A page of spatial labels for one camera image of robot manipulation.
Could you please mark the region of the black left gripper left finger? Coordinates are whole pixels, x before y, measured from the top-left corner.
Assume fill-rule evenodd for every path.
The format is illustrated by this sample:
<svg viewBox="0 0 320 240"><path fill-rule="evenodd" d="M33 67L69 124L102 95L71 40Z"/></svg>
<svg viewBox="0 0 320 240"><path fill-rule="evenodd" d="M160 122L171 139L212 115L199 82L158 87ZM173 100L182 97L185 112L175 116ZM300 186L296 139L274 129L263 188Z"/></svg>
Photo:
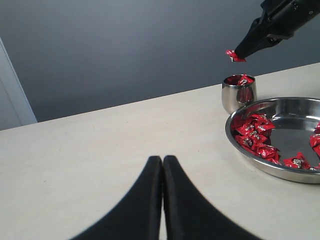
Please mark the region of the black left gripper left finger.
<svg viewBox="0 0 320 240"><path fill-rule="evenodd" d="M158 240L162 214L162 160L150 156L126 195L75 240Z"/></svg>

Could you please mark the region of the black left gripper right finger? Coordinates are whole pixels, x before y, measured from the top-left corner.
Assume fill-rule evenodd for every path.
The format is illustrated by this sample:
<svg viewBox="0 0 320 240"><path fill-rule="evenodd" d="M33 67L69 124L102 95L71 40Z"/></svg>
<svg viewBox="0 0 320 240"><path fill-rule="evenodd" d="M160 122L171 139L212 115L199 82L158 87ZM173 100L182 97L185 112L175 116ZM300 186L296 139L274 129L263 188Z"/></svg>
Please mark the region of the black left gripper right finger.
<svg viewBox="0 0 320 240"><path fill-rule="evenodd" d="M163 202L168 240L258 240L217 210L191 182L178 159L163 160Z"/></svg>

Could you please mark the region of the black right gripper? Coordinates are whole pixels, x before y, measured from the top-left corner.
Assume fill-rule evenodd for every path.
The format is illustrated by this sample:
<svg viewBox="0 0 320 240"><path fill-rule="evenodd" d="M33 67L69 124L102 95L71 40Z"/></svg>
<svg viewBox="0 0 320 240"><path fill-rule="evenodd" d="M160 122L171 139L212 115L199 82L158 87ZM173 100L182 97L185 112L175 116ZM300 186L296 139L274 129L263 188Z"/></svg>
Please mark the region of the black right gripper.
<svg viewBox="0 0 320 240"><path fill-rule="evenodd" d="M234 52L239 58L272 48L320 13L319 0L265 0L261 3L262 20L256 18Z"/></svg>

